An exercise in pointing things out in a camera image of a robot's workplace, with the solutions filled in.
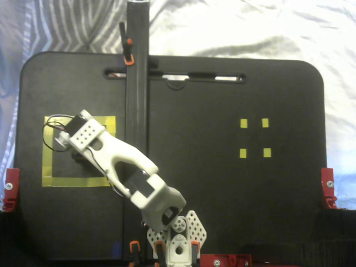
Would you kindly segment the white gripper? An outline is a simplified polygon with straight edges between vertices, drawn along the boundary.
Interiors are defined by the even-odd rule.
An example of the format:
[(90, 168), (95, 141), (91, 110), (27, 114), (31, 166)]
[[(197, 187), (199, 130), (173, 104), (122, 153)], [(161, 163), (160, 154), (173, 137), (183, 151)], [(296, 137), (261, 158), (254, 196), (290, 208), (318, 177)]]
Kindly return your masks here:
[(70, 135), (66, 132), (60, 132), (59, 135), (55, 137), (55, 141), (62, 147), (70, 146), (69, 139), (70, 139)]

